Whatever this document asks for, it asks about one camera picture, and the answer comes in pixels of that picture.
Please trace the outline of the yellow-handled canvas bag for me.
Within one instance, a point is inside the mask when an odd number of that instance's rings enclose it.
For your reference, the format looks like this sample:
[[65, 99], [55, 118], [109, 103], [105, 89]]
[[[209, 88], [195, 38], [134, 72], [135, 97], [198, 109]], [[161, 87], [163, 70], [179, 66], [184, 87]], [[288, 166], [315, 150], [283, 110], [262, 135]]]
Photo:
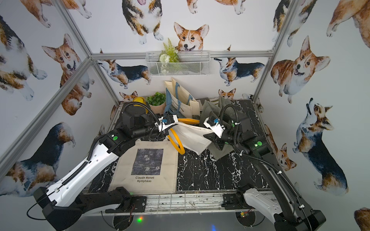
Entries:
[[183, 155], [186, 149], [189, 149], [200, 155], [208, 148], [211, 141], [204, 135], [211, 134], [212, 131], [207, 128], [199, 127], [199, 120], [190, 118], [180, 118], [169, 131], [167, 136], [176, 151]]

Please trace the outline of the white Monet canvas bag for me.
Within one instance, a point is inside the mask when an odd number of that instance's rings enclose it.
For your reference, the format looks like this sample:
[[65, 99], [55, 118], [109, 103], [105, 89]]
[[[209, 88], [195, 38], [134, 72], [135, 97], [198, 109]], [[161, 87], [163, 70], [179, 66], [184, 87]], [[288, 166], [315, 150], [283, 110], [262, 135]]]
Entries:
[[138, 140], [119, 158], [109, 191], [125, 188], [134, 195], [174, 193], [178, 152], [169, 141]]

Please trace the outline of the olive green canvas bag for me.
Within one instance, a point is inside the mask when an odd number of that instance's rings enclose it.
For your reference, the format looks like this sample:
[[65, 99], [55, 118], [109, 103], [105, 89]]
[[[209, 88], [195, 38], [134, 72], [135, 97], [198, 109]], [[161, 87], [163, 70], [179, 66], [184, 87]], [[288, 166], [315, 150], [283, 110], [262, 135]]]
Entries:
[[[225, 130], [223, 133], [231, 133], [233, 135], [233, 148], [236, 144], [236, 135], [238, 133], [238, 126], [240, 125], [241, 118], [237, 108], [231, 103], [230, 100], [225, 98], [219, 98], [218, 105], [211, 103], [210, 101], [205, 101], [203, 105], [203, 112], [201, 115], [200, 124], [204, 126], [204, 121], [209, 116], [214, 115], [217, 116], [220, 121], [222, 122]], [[218, 150], [214, 144], [208, 146], [211, 155], [214, 157], [215, 160], [219, 160], [224, 156], [228, 155], [233, 151], [220, 151]]]

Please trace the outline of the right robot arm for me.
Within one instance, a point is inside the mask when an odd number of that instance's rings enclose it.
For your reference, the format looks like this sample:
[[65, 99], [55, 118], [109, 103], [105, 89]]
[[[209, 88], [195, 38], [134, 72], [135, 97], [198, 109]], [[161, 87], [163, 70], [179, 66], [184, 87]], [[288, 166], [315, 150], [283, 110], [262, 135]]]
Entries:
[[248, 158], [267, 181], [273, 197], [267, 197], [251, 185], [236, 193], [238, 206], [253, 207], [274, 224], [277, 231], [316, 231], [326, 221], [299, 194], [278, 164], [272, 147], [264, 136], [253, 133], [248, 116], [226, 105], [221, 112], [210, 112], [203, 122], [212, 132], [205, 135], [218, 150], [226, 145]]

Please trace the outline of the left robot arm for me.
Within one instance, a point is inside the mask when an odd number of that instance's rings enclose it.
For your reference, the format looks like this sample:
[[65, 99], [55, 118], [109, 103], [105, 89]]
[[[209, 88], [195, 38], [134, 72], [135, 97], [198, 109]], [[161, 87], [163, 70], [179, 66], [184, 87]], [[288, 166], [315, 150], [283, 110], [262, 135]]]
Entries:
[[83, 214], [129, 205], [131, 195], [123, 187], [105, 193], [83, 194], [82, 191], [103, 169], [134, 147], [138, 139], [161, 139], [177, 123], [176, 115], [159, 117], [143, 103], [127, 103], [121, 111], [121, 122], [94, 139], [88, 156], [78, 166], [58, 182], [34, 193], [44, 220], [55, 230], [64, 231]]

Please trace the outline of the pink flower pot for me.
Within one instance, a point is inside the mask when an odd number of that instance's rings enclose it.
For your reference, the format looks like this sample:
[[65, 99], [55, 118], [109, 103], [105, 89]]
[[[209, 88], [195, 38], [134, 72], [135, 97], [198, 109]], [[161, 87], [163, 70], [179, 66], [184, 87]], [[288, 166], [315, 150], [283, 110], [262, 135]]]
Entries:
[[153, 106], [153, 105], [149, 105], [149, 106], [154, 114], [162, 115], [165, 111], [166, 103], [163, 103], [159, 106]]

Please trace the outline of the green succulent plant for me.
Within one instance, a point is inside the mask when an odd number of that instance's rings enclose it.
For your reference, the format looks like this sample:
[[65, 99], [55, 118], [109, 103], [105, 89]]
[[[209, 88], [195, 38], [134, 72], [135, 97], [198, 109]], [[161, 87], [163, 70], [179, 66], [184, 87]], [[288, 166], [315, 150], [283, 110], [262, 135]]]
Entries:
[[149, 103], [149, 105], [160, 106], [166, 102], [166, 95], [161, 92], [156, 92], [154, 95], [148, 96], [146, 101]]

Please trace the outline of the artificial fern with flower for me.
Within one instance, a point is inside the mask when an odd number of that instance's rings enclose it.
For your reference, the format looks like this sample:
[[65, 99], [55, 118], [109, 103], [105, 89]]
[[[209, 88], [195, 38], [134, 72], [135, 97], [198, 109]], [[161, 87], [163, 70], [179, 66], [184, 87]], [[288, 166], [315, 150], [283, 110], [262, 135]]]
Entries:
[[171, 65], [170, 63], [179, 63], [180, 59], [178, 56], [178, 50], [174, 47], [171, 40], [168, 39], [167, 43], [163, 43], [164, 50], [162, 50], [159, 56], [159, 62], [161, 64], [161, 73], [169, 74]]

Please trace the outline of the blue-handled canvas bag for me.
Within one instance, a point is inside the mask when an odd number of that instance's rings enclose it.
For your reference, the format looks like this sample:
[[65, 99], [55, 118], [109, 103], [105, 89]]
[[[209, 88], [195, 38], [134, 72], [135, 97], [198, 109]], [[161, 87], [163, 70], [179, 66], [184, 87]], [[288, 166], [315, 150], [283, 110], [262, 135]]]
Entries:
[[164, 112], [178, 118], [200, 119], [199, 102], [175, 79], [165, 81], [166, 107]]

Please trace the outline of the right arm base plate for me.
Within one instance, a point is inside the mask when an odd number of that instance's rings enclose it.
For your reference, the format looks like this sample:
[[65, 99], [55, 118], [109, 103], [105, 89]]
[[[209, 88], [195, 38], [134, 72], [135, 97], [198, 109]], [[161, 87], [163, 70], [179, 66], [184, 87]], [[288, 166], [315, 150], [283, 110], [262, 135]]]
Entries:
[[252, 206], [245, 202], [240, 193], [223, 194], [223, 203], [221, 204], [221, 207], [225, 210], [252, 209]]

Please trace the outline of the aluminium front rail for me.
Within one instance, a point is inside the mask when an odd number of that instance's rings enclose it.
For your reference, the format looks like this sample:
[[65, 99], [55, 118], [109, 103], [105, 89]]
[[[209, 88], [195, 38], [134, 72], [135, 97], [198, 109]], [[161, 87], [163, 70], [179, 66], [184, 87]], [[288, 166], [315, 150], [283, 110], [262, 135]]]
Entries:
[[223, 194], [237, 192], [215, 192], [215, 193], [174, 193], [174, 194], [153, 194], [153, 195], [132, 195], [146, 196], [145, 211], [141, 213], [105, 213], [110, 207], [94, 209], [84, 216], [99, 215], [162, 215], [162, 214], [205, 214], [222, 212], [243, 212], [247, 210], [259, 211], [263, 215], [273, 216], [283, 212], [283, 204], [278, 202], [272, 191], [257, 190], [256, 188], [239, 192], [245, 202], [252, 206], [252, 209], [225, 210], [221, 207]]

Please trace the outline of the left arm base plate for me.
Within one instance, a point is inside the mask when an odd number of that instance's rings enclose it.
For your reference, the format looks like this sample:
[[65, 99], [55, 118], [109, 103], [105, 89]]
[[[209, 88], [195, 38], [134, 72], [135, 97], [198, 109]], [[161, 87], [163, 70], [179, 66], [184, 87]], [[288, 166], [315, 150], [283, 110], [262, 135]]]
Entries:
[[105, 213], [141, 213], [145, 211], [146, 196], [126, 198], [117, 209], [107, 209]]

